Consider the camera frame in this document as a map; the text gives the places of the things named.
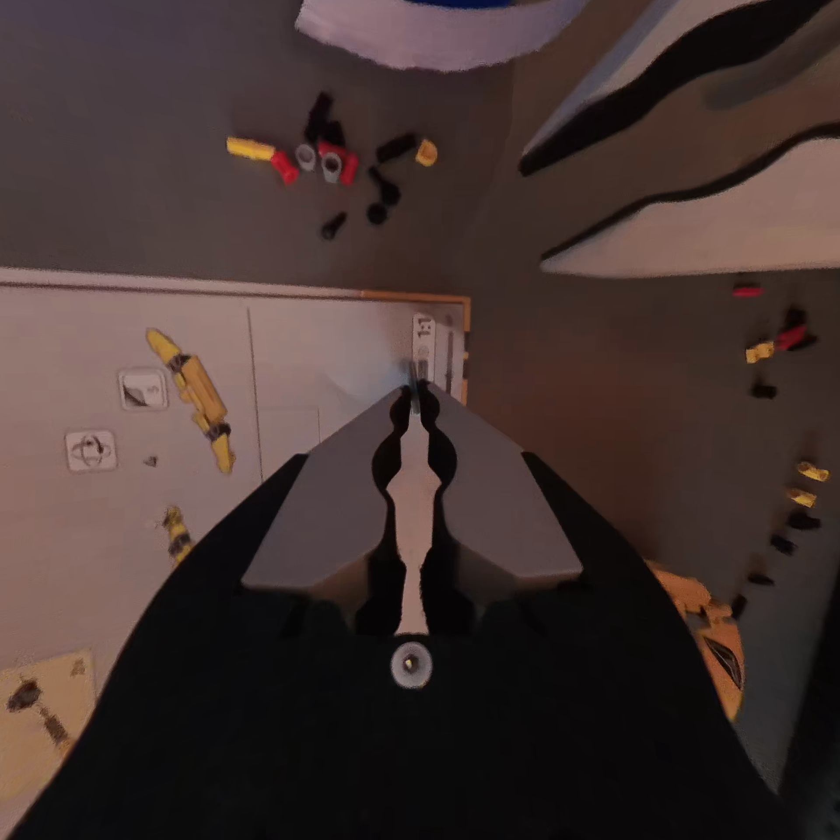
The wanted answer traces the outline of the yellow and black loose bricks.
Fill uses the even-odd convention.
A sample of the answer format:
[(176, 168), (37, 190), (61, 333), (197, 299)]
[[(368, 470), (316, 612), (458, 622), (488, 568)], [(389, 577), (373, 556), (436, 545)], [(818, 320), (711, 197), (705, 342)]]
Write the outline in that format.
[[(762, 294), (763, 288), (760, 283), (754, 281), (740, 280), (731, 289), (731, 295), (739, 300), (756, 299)], [(817, 337), (809, 330), (806, 312), (800, 307), (790, 306), (776, 334), (769, 339), (761, 339), (745, 347), (743, 357), (747, 366), (757, 368), (759, 364), (771, 361), (776, 354), (803, 350), (813, 346), (817, 341)], [(749, 394), (755, 400), (771, 401), (778, 395), (778, 388), (766, 382), (757, 373), (753, 377)], [(750, 572), (748, 574), (748, 583), (758, 586), (770, 586), (774, 582), (763, 572)], [(737, 595), (731, 603), (732, 617), (735, 619), (740, 618), (746, 610), (747, 603), (748, 599), (746, 595)]]

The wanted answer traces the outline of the patterned white paper bag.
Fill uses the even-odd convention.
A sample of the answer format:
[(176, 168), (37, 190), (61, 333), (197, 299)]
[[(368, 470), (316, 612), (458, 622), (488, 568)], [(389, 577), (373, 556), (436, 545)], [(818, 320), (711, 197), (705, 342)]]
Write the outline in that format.
[(503, 65), (539, 51), (586, 5), (586, 1), (489, 7), (307, 1), (301, 5), (295, 29), (383, 67), (462, 72)]

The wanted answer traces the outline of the grey desk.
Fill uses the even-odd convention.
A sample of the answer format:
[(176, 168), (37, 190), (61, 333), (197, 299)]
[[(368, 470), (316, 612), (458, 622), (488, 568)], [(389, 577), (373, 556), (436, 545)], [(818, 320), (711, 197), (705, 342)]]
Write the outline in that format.
[[(543, 274), (526, 211), (561, 237), (627, 189), (566, 161), (529, 197), (488, 200), (513, 238), (500, 265), (456, 239), (501, 173), (502, 135), (539, 93), (571, 86), (633, 15), (596, 3), (525, 71), (386, 70), (292, 32), (296, 2), (2, 2), (2, 266), (309, 283), (471, 296), (469, 404), (595, 504), (647, 556), (733, 594), (760, 553), (782, 456), (838, 456), (838, 270), (769, 273), (768, 303), (804, 306), (818, 343), (785, 354), (780, 395), (746, 395), (732, 359), (748, 301), (724, 276)], [(222, 129), (291, 116), (335, 86), (368, 134), (431, 118), (455, 173), (410, 192), (408, 222), (331, 256), (278, 187), (236, 174)]]

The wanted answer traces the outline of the yellow brick toy car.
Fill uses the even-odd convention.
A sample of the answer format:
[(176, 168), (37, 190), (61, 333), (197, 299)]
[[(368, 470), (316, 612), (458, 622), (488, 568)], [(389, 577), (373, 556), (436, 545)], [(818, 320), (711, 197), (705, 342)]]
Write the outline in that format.
[(729, 604), (715, 598), (698, 579), (646, 560), (686, 622), (727, 718), (737, 719), (743, 701), (746, 665), (742, 637)]

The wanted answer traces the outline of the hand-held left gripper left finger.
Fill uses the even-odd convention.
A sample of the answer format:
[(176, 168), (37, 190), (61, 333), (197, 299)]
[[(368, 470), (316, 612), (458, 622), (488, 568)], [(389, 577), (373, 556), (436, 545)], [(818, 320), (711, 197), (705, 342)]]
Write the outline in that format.
[(311, 450), (242, 578), (263, 592), (371, 592), (371, 562), (393, 530), (388, 487), (403, 466), (406, 385)]

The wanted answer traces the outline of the cluster of tiny pin pieces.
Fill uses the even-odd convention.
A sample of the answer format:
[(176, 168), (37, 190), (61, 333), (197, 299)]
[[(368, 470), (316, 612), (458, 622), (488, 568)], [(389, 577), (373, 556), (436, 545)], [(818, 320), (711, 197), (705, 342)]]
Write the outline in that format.
[[(308, 111), (302, 140), (292, 152), (233, 135), (226, 138), (226, 151), (239, 159), (268, 164), (284, 186), (294, 184), (302, 174), (316, 173), (329, 185), (353, 186), (362, 171), (362, 160), (348, 145), (341, 121), (333, 118), (333, 103), (331, 93), (318, 93)], [(374, 227), (387, 222), (403, 198), (401, 187), (385, 176), (384, 167), (406, 157), (427, 169), (438, 162), (439, 149), (435, 142), (415, 133), (398, 135), (375, 148), (366, 174), (375, 187), (376, 199), (365, 209), (365, 217)]]

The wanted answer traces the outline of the open instruction booklet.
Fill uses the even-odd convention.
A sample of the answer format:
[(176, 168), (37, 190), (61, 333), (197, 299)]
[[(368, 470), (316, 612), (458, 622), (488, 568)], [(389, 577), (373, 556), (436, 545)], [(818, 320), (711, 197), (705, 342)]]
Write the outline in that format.
[(172, 568), (406, 380), (461, 396), (465, 299), (2, 269), (2, 763), (48, 774)]

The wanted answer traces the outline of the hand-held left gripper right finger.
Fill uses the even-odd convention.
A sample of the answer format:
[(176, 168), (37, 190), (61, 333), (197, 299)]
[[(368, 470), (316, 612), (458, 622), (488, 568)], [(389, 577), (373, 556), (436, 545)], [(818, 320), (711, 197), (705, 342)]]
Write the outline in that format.
[(455, 589), (473, 606), (576, 581), (583, 571), (522, 446), (436, 384), (418, 393), (429, 458), (444, 475), (440, 516), (455, 544)]

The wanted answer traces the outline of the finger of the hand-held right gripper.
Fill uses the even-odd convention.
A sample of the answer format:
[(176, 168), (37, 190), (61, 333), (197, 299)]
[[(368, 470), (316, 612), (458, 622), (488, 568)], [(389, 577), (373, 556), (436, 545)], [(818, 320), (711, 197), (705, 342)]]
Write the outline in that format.
[(838, 266), (837, 121), (794, 133), (707, 183), (641, 197), (540, 260), (546, 274), (611, 279)]
[(690, 82), (771, 55), (831, 2), (653, 2), (527, 143), (535, 175), (629, 130)]

